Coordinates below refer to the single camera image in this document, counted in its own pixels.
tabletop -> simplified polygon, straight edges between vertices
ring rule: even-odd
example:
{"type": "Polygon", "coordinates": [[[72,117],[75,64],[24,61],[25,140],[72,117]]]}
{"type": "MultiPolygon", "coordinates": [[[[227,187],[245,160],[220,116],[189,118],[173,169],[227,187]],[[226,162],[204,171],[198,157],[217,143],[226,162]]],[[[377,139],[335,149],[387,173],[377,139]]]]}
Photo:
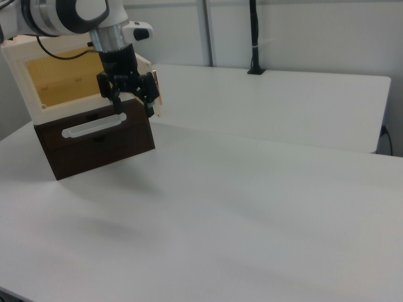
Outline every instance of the tabletop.
{"type": "Polygon", "coordinates": [[[166,100],[154,123],[375,152],[390,78],[155,65],[166,100]]]}
{"type": "Polygon", "coordinates": [[[55,181],[0,142],[0,287],[27,301],[403,297],[403,159],[153,123],[156,149],[55,181]]]}

black pole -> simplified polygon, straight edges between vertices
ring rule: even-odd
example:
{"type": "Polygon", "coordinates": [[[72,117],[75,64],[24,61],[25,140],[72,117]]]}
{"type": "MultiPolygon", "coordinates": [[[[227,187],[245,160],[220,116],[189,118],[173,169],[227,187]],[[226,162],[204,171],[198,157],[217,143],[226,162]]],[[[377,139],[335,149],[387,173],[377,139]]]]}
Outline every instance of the black pole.
{"type": "Polygon", "coordinates": [[[251,70],[248,74],[261,75],[264,69],[259,65],[259,20],[258,12],[256,11],[256,0],[249,0],[249,6],[251,8],[251,29],[252,29],[252,64],[251,70]]]}

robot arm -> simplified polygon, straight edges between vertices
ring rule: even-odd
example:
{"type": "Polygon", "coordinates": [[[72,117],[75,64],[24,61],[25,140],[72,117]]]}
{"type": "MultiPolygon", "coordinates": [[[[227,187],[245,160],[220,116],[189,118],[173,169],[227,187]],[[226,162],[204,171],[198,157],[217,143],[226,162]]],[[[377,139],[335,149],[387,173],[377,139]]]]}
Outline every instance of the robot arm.
{"type": "Polygon", "coordinates": [[[97,76],[104,98],[122,112],[121,92],[143,100],[148,117],[159,93],[151,73],[140,75],[133,44],[152,27],[128,20],[123,0],[0,0],[0,44],[16,35],[61,36],[89,32],[104,72],[97,76]]]}

yellow panel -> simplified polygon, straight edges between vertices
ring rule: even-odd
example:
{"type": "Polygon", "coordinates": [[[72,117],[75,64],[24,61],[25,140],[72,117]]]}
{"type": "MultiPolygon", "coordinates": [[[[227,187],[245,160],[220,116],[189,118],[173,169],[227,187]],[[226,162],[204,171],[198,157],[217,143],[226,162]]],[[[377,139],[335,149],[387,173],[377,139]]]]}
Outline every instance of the yellow panel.
{"type": "MultiPolygon", "coordinates": [[[[58,54],[71,57],[90,48],[58,54]]],[[[97,53],[74,60],[45,57],[27,62],[27,68],[42,104],[54,106],[99,93],[96,75],[103,71],[97,53]]]]}

white table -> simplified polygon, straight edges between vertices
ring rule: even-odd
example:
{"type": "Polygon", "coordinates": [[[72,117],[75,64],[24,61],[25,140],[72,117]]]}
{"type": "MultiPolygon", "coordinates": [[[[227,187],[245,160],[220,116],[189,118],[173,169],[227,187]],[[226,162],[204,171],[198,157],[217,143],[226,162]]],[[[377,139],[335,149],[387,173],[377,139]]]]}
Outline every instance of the white table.
{"type": "Polygon", "coordinates": [[[390,79],[155,65],[154,123],[357,152],[376,151],[390,79]]]}
{"type": "Polygon", "coordinates": [[[403,159],[153,124],[54,180],[0,142],[0,287],[34,302],[400,302],[403,159]]]}

